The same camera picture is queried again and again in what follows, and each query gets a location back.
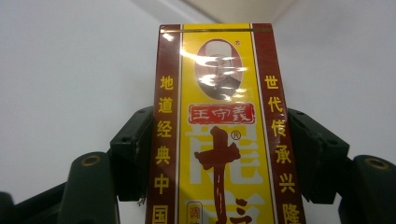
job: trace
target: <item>glossy packaging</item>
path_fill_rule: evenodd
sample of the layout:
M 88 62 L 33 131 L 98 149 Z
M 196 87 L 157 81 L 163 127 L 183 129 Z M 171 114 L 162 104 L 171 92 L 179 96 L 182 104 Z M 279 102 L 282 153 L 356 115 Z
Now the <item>glossy packaging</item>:
M 305 223 L 271 24 L 160 27 L 148 224 Z

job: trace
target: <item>screw hole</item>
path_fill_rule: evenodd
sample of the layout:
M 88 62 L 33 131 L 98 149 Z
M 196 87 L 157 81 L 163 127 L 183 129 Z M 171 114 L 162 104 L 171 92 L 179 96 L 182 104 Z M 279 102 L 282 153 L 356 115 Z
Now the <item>screw hole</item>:
M 81 161 L 81 164 L 83 166 L 92 166 L 95 165 L 96 163 L 98 163 L 101 160 L 100 156 L 98 155 L 91 155 L 89 157 L 84 158 Z
M 381 160 L 378 159 L 374 159 L 374 158 L 367 158 L 366 163 L 373 166 L 376 169 L 379 170 L 388 170 L 389 169 L 389 165 L 387 165 L 386 163 L 384 163 Z

